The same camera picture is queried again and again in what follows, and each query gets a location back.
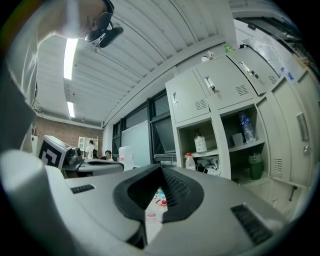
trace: green object on cabinet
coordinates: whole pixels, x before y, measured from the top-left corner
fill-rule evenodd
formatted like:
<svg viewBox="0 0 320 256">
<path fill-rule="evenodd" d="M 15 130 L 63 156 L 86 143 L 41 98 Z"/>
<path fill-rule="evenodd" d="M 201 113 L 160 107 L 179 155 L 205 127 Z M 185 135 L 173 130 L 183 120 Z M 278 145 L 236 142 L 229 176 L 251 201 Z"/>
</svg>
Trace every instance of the green object on cabinet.
<svg viewBox="0 0 320 256">
<path fill-rule="evenodd" d="M 259 180 L 264 171 L 264 162 L 260 153 L 249 155 L 250 177 L 252 180 Z"/>
</svg>

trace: brown wall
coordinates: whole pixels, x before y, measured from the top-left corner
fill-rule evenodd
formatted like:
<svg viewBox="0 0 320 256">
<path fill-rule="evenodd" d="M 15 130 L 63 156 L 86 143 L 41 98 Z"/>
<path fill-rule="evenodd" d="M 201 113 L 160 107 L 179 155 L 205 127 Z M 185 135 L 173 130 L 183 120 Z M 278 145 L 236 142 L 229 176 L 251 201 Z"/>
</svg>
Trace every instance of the brown wall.
<svg viewBox="0 0 320 256">
<path fill-rule="evenodd" d="M 99 129 L 86 128 L 82 126 L 56 122 L 41 117 L 35 118 L 35 135 L 44 139 L 44 135 L 55 136 L 57 139 L 69 144 L 72 147 L 78 147 L 79 137 L 97 138 L 98 157 L 102 157 L 103 131 Z"/>
</svg>

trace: fluorescent light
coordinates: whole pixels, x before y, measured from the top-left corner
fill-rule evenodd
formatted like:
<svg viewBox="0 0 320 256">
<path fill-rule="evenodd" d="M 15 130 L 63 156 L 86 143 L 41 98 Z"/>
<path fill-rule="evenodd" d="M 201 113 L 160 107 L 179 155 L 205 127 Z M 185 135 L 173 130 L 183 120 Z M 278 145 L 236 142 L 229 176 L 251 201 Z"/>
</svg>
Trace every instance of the fluorescent light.
<svg viewBox="0 0 320 256">
<path fill-rule="evenodd" d="M 69 116 L 71 118 L 74 118 L 75 117 L 74 104 L 72 102 L 68 101 L 67 105 L 68 105 L 68 110 L 69 110 Z"/>
<path fill-rule="evenodd" d="M 65 79 L 71 80 L 72 78 L 72 67 L 74 65 L 77 43 L 78 39 L 76 38 L 68 38 L 66 40 L 63 64 L 63 77 Z"/>
</svg>

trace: cup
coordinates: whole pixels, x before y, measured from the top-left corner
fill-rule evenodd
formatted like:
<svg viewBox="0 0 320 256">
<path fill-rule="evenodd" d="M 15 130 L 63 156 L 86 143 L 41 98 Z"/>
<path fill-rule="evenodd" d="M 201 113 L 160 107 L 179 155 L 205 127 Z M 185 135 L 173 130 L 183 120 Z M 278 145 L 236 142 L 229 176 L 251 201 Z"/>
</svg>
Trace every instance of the cup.
<svg viewBox="0 0 320 256">
<path fill-rule="evenodd" d="M 242 136 L 242 133 L 236 133 L 232 135 L 232 138 L 233 138 L 234 145 L 236 147 L 244 144 L 244 137 Z"/>
</svg>

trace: black fisheye border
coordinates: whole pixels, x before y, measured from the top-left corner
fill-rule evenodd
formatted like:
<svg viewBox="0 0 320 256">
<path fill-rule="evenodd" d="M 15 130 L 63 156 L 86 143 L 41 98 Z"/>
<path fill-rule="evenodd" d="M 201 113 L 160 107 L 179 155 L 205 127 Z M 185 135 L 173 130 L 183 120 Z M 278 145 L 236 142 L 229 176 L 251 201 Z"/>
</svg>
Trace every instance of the black fisheye border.
<svg viewBox="0 0 320 256">
<path fill-rule="evenodd" d="M 26 5 L 26 2 L 32 2 L 33 7 Z M 26 21 L 32 14 L 32 10 L 36 10 L 41 3 L 49 2 L 48 0 L 10 0 L 2 1 L 1 15 L 0 15 L 0 64 L 3 64 L 5 40 L 10 40 L 9 34 L 3 33 L 3 25 L 10 18 L 10 15 L 16 8 L 29 8 L 28 11 L 23 12 L 19 17 L 19 21 L 13 21 L 15 27 L 7 27 L 7 32 L 14 35 L 17 27 L 21 26 L 22 21 Z M 312 55 L 318 67 L 320 67 L 320 48 L 318 46 L 317 38 L 319 31 L 320 6 L 317 1 L 292 1 L 292 0 L 274 0 L 274 2 L 291 18 L 304 39 L 306 50 Z M 41 244 L 37 243 L 30 234 L 24 230 L 19 219 L 16 217 L 11 208 L 2 185 L 0 186 L 0 203 L 1 203 L 1 227 L 2 227 L 2 255 L 14 255 L 19 253 L 32 252 L 39 255 L 50 255 Z M 272 240 L 271 247 L 266 248 L 265 253 L 261 255 L 280 255 L 280 254 L 299 254 L 313 255 L 318 251 L 319 243 L 319 210 L 320 205 L 320 188 L 317 185 L 314 188 L 313 197 L 305 210 L 305 213 L 299 220 L 291 222 L 278 236 Z M 259 255 L 258 248 L 254 248 L 242 255 Z"/>
</svg>

